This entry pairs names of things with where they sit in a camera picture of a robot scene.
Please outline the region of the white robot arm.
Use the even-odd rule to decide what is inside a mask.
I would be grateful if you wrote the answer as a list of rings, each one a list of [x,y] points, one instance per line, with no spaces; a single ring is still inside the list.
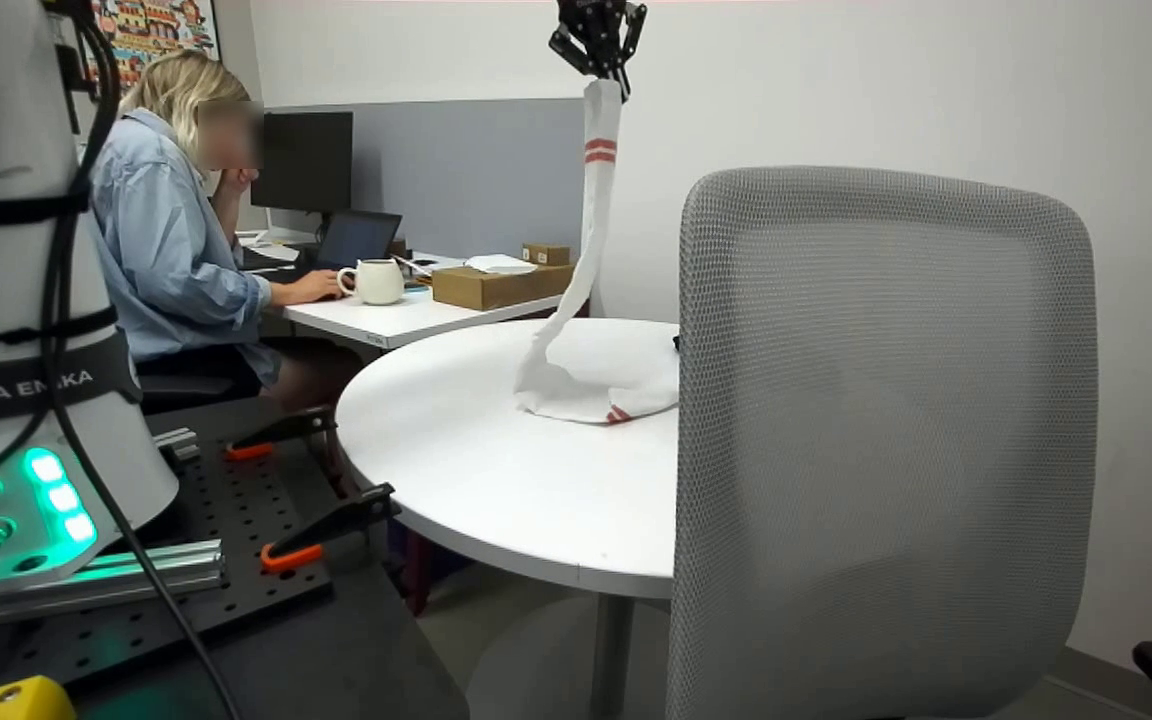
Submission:
[[[94,260],[116,69],[81,0],[0,0],[0,595],[81,577],[179,496]]]

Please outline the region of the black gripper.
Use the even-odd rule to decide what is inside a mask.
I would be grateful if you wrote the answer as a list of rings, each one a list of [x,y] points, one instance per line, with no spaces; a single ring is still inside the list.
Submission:
[[[547,49],[578,76],[618,81],[648,20],[644,0],[554,0]]]

